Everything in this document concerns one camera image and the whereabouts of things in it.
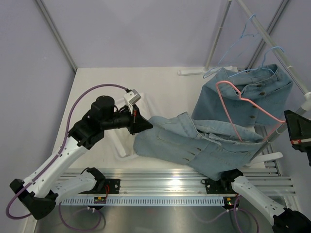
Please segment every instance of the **gray wall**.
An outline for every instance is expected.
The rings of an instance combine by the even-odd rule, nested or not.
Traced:
[[[170,67],[205,63],[226,0],[44,2],[78,67]],[[280,0],[246,2],[267,26]],[[246,20],[233,1],[214,64]],[[251,51],[237,64],[244,65]]]
[[[268,220],[247,200],[241,199],[240,207],[250,211],[257,219],[260,233],[272,233]],[[82,211],[81,206],[62,206],[66,222],[77,229],[90,229],[96,225],[97,216]],[[106,206],[101,209],[105,217],[96,233],[238,233],[233,212],[224,214],[212,223],[221,212],[220,206]],[[256,224],[251,216],[239,211],[239,225],[245,233],[255,233]],[[54,209],[46,218],[38,221],[35,233],[75,233],[66,228]]]
[[[0,1],[0,225],[14,178],[30,175],[52,152],[74,74],[32,0]],[[27,211],[17,201],[11,213]]]
[[[279,22],[272,38],[282,46],[292,65],[296,68],[301,78],[311,90],[311,79],[309,66],[311,61],[311,1],[291,1],[288,9]],[[273,53],[267,55],[267,64],[277,63]],[[296,110],[304,98],[300,90],[294,85],[291,95],[287,101],[287,109]],[[307,155],[295,151],[289,142],[287,131],[274,144],[275,149],[283,153],[280,159],[282,173],[289,175],[294,181],[299,204],[304,214],[311,218],[311,167]]]

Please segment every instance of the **white work surface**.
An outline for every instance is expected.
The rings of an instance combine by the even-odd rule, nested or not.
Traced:
[[[172,118],[183,112],[191,114],[199,98],[202,86],[213,75],[207,79],[203,79],[202,75],[178,76],[177,71],[179,69],[182,69],[182,67],[79,68],[72,85],[54,150],[61,145],[66,121],[73,103],[83,92],[95,85],[113,83],[135,89],[139,93],[145,93],[148,102],[152,105],[152,116]],[[88,93],[76,106],[69,128],[71,129],[74,123],[82,118],[98,96],[108,95],[115,100],[119,100],[124,94],[124,90],[115,87],[102,87]],[[115,158],[113,153],[109,140],[104,138],[85,155],[76,160],[70,168],[81,168],[81,170],[86,167],[134,169],[137,172],[143,170],[159,171],[161,169],[193,171],[188,166],[154,158],[138,157],[129,161],[120,161]]]

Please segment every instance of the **metal pole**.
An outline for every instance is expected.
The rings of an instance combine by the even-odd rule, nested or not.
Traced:
[[[225,18],[227,17],[227,14],[228,14],[228,11],[229,11],[231,3],[232,3],[232,0],[228,0],[227,3],[226,3],[225,10],[224,10],[223,17],[222,17],[222,21],[221,21],[220,26],[218,28],[218,31],[216,33],[215,41],[214,41],[214,43],[212,45],[212,48],[211,48],[211,50],[209,52],[208,59],[206,61],[205,67],[204,67],[204,69],[206,71],[208,70],[209,64],[210,64],[210,62],[211,62],[211,60],[213,58],[213,55],[214,55],[214,52],[215,52],[215,49],[216,49],[216,46],[217,46],[217,43],[218,43],[218,39],[219,39],[220,33],[222,32],[223,25],[225,23]]]
[[[248,7],[244,4],[243,0],[237,0],[240,7],[245,11],[248,17],[251,17],[253,13],[248,9]],[[261,25],[261,23],[256,19],[256,17],[252,17],[251,19],[254,27],[257,29],[257,31],[260,33],[264,41],[267,43],[270,47],[275,47],[277,44],[274,42],[274,40],[268,35],[264,27]],[[289,75],[291,76],[292,80],[297,84],[299,89],[302,91],[302,93],[305,95],[309,92],[307,86],[304,84],[304,82],[300,79],[298,73],[296,72],[295,68],[292,66],[292,64],[288,61],[287,57],[283,53],[283,51],[279,48],[276,48],[273,50],[273,53],[277,57],[277,59],[281,62],[282,66],[288,71]]]
[[[307,111],[299,108],[296,113],[299,115],[304,115]],[[253,156],[253,158],[255,158],[257,155],[259,155],[268,145],[269,143],[272,143],[274,140],[276,140],[285,130],[287,129],[287,124],[284,123],[282,124],[277,130],[275,130],[267,139],[267,141],[265,141],[263,143],[263,145],[260,147],[260,149],[256,152],[256,154]]]
[[[285,9],[288,5],[288,3],[291,0],[282,0],[282,2],[280,3],[280,5],[278,6],[278,9],[276,10],[276,13],[274,14],[269,26],[267,27],[267,33],[270,35],[272,33],[272,31],[275,29],[276,24],[278,23],[278,20],[280,19],[281,15],[285,12]],[[262,50],[263,50],[263,46],[265,45],[265,42],[263,39],[261,39],[260,43],[258,44],[250,62],[248,63],[248,65],[246,66],[245,69],[252,69],[255,62],[257,61],[259,55],[261,54]]]
[[[77,65],[75,64],[73,58],[71,57],[62,37],[60,36],[51,15],[48,12],[47,7],[45,6],[45,4],[42,2],[42,0],[34,0],[35,4],[37,5],[38,9],[40,10],[40,12],[42,13],[48,27],[50,28],[52,34],[54,35],[54,38],[56,40],[56,42],[58,43],[60,49],[62,50],[64,56],[66,57],[69,65],[71,66],[73,72],[77,72]]]

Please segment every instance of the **denim shirt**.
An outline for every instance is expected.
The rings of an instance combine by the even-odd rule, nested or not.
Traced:
[[[276,118],[282,117],[285,101],[293,86],[293,81],[282,69],[272,64],[230,77],[233,74],[236,72],[222,68],[202,87],[192,114],[193,119],[229,122],[216,91],[215,84],[218,81],[232,82],[241,91],[243,98],[252,100]],[[237,93],[230,85],[222,83],[218,87],[234,124],[253,126],[277,123],[251,103],[239,100]]]
[[[188,165],[207,177],[218,180],[223,171],[248,163],[262,145],[262,137],[236,126],[240,142],[230,123],[192,120],[188,113],[166,119],[153,116],[153,128],[137,134],[136,154]]]

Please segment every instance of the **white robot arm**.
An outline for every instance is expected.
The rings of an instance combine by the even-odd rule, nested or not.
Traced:
[[[286,208],[263,194],[239,170],[224,172],[217,183],[224,190],[233,190],[254,205],[268,219],[274,233],[311,232],[311,221],[307,217],[298,211]]]
[[[76,122],[68,132],[68,138],[61,152],[54,152],[44,164],[24,180],[15,179],[10,187],[15,198],[9,203],[6,213],[17,197],[26,206],[35,219],[48,215],[64,199],[84,191],[100,192],[105,186],[105,176],[96,168],[88,168],[81,175],[58,183],[57,180],[69,166],[90,150],[104,137],[104,131],[127,128],[135,134],[152,128],[140,115],[135,103],[140,95],[135,90],[127,90],[124,95],[126,105],[114,112],[115,102],[112,97],[100,96],[91,105],[91,109]]]

